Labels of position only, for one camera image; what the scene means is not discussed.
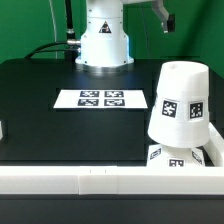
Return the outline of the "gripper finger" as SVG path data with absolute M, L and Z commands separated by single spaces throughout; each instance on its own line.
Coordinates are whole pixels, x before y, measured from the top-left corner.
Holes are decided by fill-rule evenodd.
M 164 0 L 154 0 L 151 3 L 153 12 L 161 21 L 161 26 L 164 33 L 171 33 L 175 31 L 175 15 L 170 14 L 165 6 Z

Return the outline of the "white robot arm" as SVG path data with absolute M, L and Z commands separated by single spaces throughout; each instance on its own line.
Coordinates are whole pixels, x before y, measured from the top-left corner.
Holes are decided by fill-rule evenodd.
M 86 0 L 87 26 L 81 36 L 78 69 L 97 74 L 128 71 L 134 66 L 129 53 L 129 36 L 123 29 L 123 6 L 150 2 L 164 33 L 175 31 L 175 15 L 164 0 Z

